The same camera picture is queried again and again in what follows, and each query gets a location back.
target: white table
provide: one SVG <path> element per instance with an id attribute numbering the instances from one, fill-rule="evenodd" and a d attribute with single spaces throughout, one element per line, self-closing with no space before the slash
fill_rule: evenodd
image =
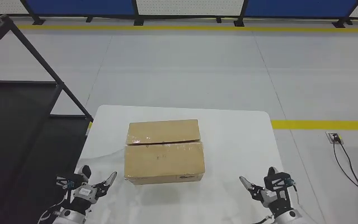
<path id="1" fill-rule="evenodd" d="M 130 122 L 198 119 L 205 174 L 200 182 L 134 186 L 124 180 L 124 147 Z M 260 111 L 110 106 L 98 108 L 77 167 L 89 165 L 90 184 L 118 176 L 92 206 L 86 223 L 252 223 L 270 211 L 252 200 L 239 181 L 264 185 L 270 166 L 283 171 L 269 115 Z"/>

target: floor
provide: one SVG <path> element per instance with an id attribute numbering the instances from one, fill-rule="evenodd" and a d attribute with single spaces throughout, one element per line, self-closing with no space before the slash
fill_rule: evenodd
<path id="1" fill-rule="evenodd" d="M 24 19 L 16 22 L 29 24 Z M 83 21 L 71 20 L 47 23 L 84 25 Z M 319 21 L 246 24 L 331 27 L 329 22 Z M 113 104 L 260 110 L 268 112 L 272 120 L 358 117 L 358 33 L 23 32 L 93 116 L 100 105 Z M 14 35 L 7 34 L 0 41 L 0 52 L 1 80 L 51 80 Z M 76 114 L 79 110 L 61 95 L 53 113 Z M 356 223 L 357 188 L 337 166 L 325 131 L 274 130 L 285 171 L 298 183 L 302 214 L 313 223 Z M 338 131 L 357 169 L 358 132 Z M 349 170 L 340 148 L 338 158 Z M 298 208 L 295 197 L 293 201 Z"/>

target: power outlet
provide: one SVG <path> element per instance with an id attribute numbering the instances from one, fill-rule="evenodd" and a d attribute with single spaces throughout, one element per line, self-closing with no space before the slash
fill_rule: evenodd
<path id="1" fill-rule="evenodd" d="M 341 143 L 344 144 L 343 139 L 342 139 L 342 137 L 340 136 L 340 134 L 335 133 L 335 132 L 326 132 L 326 135 L 327 135 L 327 138 L 328 138 L 330 144 L 340 144 L 339 142 L 337 142 L 337 141 L 334 140 L 334 136 L 333 136 L 333 135 L 335 135 L 335 134 L 337 134 L 337 135 L 339 136 L 339 138 L 341 139 Z"/>

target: pegboard panel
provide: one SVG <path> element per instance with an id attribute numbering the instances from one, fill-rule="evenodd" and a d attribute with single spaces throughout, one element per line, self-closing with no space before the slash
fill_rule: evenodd
<path id="1" fill-rule="evenodd" d="M 358 7 L 352 12 L 351 17 L 358 17 Z"/>
<path id="2" fill-rule="evenodd" d="M 28 14 L 20 0 L 0 0 L 0 14 Z"/>
<path id="3" fill-rule="evenodd" d="M 136 0 L 140 15 L 239 16 L 243 0 Z"/>

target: yellow line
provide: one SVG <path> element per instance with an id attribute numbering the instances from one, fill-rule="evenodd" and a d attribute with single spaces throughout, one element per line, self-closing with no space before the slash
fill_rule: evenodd
<path id="1" fill-rule="evenodd" d="M 358 32 L 357 28 L 313 27 L 234 27 L 234 26 L 97 26 L 97 25 L 18 25 L 23 30 L 196 30 L 196 31 L 260 31 L 260 32 Z"/>
<path id="2" fill-rule="evenodd" d="M 350 120 L 272 120 L 273 129 L 358 130 L 358 121 Z"/>

